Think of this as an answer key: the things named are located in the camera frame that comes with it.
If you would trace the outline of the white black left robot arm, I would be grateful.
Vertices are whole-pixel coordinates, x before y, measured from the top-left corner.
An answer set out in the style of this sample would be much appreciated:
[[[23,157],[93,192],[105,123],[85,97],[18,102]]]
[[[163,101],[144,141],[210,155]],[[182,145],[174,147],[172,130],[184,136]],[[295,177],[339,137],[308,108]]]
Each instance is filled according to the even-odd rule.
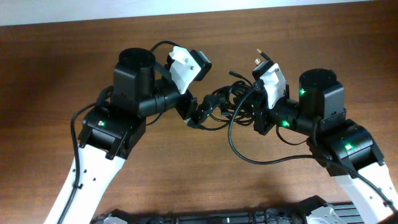
[[[211,62],[198,50],[175,46],[165,65],[152,50],[130,48],[119,54],[113,84],[85,108],[83,127],[72,133],[74,160],[46,218],[47,223],[89,223],[115,175],[146,131],[146,119],[176,109],[182,119],[203,122],[212,110],[189,92]]]

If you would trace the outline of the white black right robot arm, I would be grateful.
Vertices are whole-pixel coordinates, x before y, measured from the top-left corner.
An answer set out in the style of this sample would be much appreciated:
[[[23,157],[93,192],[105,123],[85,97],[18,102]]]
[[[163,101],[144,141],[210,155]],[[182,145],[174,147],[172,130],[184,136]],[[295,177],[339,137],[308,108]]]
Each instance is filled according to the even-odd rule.
[[[384,156],[371,133],[346,117],[345,89],[333,70],[307,70],[299,78],[299,99],[277,68],[252,73],[261,84],[255,97],[254,129],[274,126],[307,136],[312,157],[346,192],[365,223],[397,216],[397,192]]]

